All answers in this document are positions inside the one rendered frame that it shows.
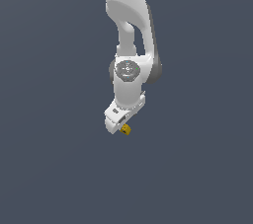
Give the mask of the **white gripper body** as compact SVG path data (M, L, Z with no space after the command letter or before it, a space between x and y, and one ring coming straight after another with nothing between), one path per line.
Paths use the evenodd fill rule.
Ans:
M140 93L138 104L131 109L122 109L117 106L115 101L112 101L109 107L105 110L105 125L107 130L114 134L121 131L121 128L145 105L145 92Z

